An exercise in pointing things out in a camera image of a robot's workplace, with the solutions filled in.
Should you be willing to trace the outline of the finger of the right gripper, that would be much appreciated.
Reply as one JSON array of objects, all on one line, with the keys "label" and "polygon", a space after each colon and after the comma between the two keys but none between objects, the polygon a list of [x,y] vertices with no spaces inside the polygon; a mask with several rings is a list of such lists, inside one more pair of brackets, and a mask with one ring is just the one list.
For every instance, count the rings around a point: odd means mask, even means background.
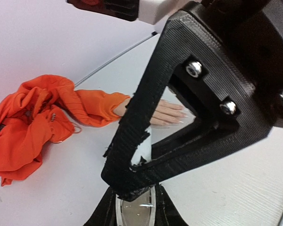
[{"label": "finger of the right gripper", "polygon": [[[155,107],[170,88],[188,117],[170,135],[151,134],[151,161],[131,159],[148,135]],[[105,153],[102,179],[112,188],[146,188],[221,159],[269,134],[254,86],[221,40],[194,15],[171,16],[127,113]]]}]

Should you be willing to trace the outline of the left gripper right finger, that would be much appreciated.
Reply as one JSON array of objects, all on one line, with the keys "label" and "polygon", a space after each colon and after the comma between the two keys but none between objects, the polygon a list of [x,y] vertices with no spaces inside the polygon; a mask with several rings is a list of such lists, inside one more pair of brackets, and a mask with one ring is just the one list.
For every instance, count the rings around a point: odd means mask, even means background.
[{"label": "left gripper right finger", "polygon": [[156,185],[156,215],[154,226],[188,226],[162,185]]}]

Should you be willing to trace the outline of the clear nail polish bottle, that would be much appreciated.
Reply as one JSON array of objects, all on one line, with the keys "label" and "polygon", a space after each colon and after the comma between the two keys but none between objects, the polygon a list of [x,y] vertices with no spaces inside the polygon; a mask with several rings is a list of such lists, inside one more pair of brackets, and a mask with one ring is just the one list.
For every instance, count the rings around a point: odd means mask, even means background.
[{"label": "clear nail polish bottle", "polygon": [[154,226],[156,216],[156,189],[150,190],[132,202],[116,198],[118,226]]}]

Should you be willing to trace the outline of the white nail polish cap brush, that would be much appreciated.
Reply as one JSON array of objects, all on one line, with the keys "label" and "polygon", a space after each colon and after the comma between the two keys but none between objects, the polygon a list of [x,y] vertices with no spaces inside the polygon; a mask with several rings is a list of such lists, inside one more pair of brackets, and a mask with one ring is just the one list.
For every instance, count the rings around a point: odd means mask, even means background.
[{"label": "white nail polish cap brush", "polygon": [[132,167],[140,167],[151,161],[151,127],[146,129],[148,137],[140,143],[131,159]]}]

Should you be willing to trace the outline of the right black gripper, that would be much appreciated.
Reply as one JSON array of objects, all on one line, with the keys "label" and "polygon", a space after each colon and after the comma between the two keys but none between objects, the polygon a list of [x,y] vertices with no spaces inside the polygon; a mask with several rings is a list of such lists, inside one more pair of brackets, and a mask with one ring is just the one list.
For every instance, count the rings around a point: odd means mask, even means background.
[{"label": "right black gripper", "polygon": [[250,70],[283,127],[283,0],[202,0],[200,18]]}]

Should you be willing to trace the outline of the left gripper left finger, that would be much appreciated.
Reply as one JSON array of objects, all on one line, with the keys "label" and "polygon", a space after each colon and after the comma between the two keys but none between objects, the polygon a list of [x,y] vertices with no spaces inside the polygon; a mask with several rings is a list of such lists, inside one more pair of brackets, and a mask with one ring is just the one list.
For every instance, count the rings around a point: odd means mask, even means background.
[{"label": "left gripper left finger", "polygon": [[109,187],[83,226],[116,226],[116,194]]}]

